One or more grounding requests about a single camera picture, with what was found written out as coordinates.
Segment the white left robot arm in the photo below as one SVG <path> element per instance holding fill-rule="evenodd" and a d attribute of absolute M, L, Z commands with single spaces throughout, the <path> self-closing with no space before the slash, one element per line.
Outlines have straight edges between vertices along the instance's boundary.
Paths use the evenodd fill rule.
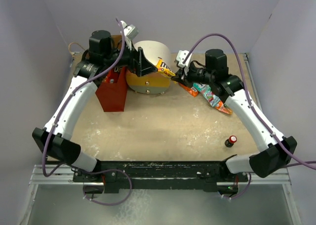
<path fill-rule="evenodd" d="M 106 74 L 115 67 L 127 66 L 138 77 L 156 72 L 156 67 L 144 55 L 141 47 L 135 48 L 132 40 L 138 30 L 126 27 L 124 40 L 115 41 L 108 31 L 94 31 L 89 48 L 77 64 L 69 89 L 53 117 L 43 128 L 35 128 L 32 137 L 46 156 L 84 170 L 90 181 L 100 179 L 102 170 L 98 160 L 83 152 L 81 146 L 71 142 L 74 127 L 90 97 L 97 91 Z"/>

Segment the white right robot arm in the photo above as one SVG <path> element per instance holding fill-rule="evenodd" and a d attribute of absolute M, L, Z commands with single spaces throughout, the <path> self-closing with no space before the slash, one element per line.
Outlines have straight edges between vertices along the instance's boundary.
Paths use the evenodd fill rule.
<path fill-rule="evenodd" d="M 277 130 L 249 95 L 242 80 L 229 73 L 227 56 L 220 49 L 210 49 L 205 53 L 205 66 L 196 67 L 187 50 L 178 52 L 175 63 L 179 70 L 172 77 L 174 81 L 186 86 L 194 83 L 210 86 L 220 98 L 239 117 L 256 143 L 258 153 L 232 156 L 220 168 L 220 177 L 231 181 L 241 172 L 253 172 L 265 178 L 290 162 L 286 153 L 294 153 L 297 141 L 286 137 Z"/>

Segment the teal candy pouch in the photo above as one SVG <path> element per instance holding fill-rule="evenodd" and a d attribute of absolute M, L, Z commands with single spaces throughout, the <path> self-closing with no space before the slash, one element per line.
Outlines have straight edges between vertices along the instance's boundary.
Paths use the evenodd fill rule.
<path fill-rule="evenodd" d="M 213 108 L 220 107 L 220 98 L 216 96 L 209 85 L 194 83 L 193 87 L 208 101 Z"/>

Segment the yellow M&M's candy pack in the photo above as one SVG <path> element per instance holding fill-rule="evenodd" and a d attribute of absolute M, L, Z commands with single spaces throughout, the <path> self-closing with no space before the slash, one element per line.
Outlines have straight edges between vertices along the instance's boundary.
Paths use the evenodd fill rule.
<path fill-rule="evenodd" d="M 156 68 L 160 74 L 167 78 L 175 77 L 175 73 L 168 67 L 168 65 L 161 59 L 158 59 L 158 62 L 156 64 Z"/>

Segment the red Doritos chip bag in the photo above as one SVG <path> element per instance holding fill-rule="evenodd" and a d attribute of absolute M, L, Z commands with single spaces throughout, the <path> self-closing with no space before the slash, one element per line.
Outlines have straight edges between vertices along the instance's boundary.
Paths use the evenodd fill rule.
<path fill-rule="evenodd" d="M 114 67 L 110 70 L 105 78 L 106 83 L 117 83 L 123 67 Z"/>

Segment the orange white snack bag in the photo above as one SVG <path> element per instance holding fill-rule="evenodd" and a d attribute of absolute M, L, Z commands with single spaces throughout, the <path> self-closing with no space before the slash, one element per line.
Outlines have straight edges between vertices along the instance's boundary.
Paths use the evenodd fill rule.
<path fill-rule="evenodd" d="M 195 89 L 194 87 L 187 87 L 181 83 L 178 84 L 180 87 L 182 87 L 186 92 L 188 92 L 190 95 L 192 95 L 193 97 L 198 96 L 198 90 Z"/>

